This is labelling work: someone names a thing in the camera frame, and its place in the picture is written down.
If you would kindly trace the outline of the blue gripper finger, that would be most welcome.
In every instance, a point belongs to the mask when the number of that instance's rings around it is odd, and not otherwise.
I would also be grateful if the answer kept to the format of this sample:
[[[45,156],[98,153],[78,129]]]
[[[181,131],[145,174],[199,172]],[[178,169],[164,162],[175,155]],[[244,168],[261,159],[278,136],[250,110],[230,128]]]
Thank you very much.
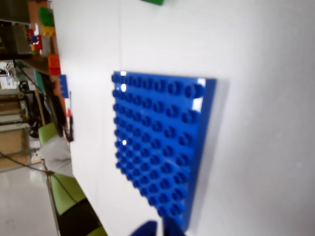
[[[177,222],[170,217],[163,219],[163,235],[164,236],[186,236]]]
[[[157,235],[157,222],[147,221],[134,230],[130,236],[156,236]]]

